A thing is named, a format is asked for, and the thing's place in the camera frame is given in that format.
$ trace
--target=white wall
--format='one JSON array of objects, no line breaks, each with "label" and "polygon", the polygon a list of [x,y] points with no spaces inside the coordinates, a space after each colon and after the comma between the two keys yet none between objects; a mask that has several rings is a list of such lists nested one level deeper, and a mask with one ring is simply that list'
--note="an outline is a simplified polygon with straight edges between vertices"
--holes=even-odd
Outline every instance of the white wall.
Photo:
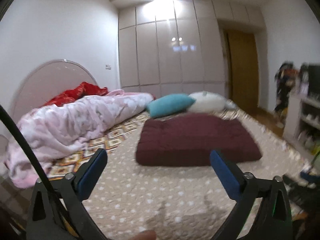
[{"label": "white wall", "polygon": [[268,37],[266,30],[255,33],[259,65],[259,102],[258,106],[268,109],[269,69],[268,69]]},{"label": "white wall", "polygon": [[268,39],[268,102],[276,105],[274,76],[285,60],[296,68],[303,62],[320,62],[320,24],[305,0],[272,0],[262,8]]},{"label": "white wall", "polygon": [[24,78],[54,59],[81,64],[101,87],[120,88],[117,36],[109,0],[14,0],[0,22],[1,105],[8,110]]}]

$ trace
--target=white wardrobe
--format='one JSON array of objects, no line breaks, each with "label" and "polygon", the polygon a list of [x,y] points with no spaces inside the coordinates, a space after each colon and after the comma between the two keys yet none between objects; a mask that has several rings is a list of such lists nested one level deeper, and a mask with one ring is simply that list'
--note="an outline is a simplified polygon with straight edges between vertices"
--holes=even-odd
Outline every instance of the white wardrobe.
[{"label": "white wardrobe", "polygon": [[[262,15],[261,19],[252,11],[255,24],[264,25]],[[153,1],[121,10],[121,87],[157,98],[202,90],[227,97],[227,69],[217,17],[250,23],[249,16],[245,6],[211,0]]]}]

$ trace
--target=pink blanket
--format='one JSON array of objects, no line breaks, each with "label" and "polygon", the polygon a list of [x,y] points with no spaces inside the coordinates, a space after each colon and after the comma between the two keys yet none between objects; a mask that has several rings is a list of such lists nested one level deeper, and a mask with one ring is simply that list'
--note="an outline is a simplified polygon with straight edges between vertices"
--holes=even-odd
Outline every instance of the pink blanket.
[{"label": "pink blanket", "polygon": [[[85,96],[58,107],[43,106],[25,114],[17,126],[45,172],[52,161],[85,149],[87,141],[143,111],[153,100],[148,93],[114,90],[106,96]],[[16,140],[7,151],[9,176],[19,188],[32,187],[38,175]]]}]

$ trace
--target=black cable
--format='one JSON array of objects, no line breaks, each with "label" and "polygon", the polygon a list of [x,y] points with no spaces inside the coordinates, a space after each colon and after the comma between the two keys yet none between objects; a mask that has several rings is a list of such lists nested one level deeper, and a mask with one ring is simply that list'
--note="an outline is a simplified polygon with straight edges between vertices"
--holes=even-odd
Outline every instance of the black cable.
[{"label": "black cable", "polygon": [[45,174],[44,170],[42,169],[38,159],[36,158],[35,154],[33,153],[30,145],[27,143],[24,136],[21,134],[19,128],[16,126],[14,121],[11,119],[9,114],[4,110],[4,108],[0,105],[0,120],[3,124],[7,127],[9,132],[15,138],[17,143],[20,145],[21,149],[24,151],[28,159],[30,160],[32,166],[35,168],[37,174],[39,175],[42,183],[44,184],[48,194],[52,196],[52,199],[56,203],[60,214],[66,219],[66,221],[70,224],[70,226],[76,231],[75,227],[73,226],[68,211],[62,205],[60,199],[58,198],[53,186],[51,185],[47,175]]}]

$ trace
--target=floor cushion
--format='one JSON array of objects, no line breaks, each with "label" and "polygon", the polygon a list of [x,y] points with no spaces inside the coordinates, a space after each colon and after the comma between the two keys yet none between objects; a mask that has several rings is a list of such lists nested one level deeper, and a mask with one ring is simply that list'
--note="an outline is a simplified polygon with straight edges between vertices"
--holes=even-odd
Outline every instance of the floor cushion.
[{"label": "floor cushion", "polygon": [[167,121],[147,120],[137,145],[136,161],[145,166],[210,166],[209,155],[214,149],[236,163],[262,157],[239,120],[186,114]]}]

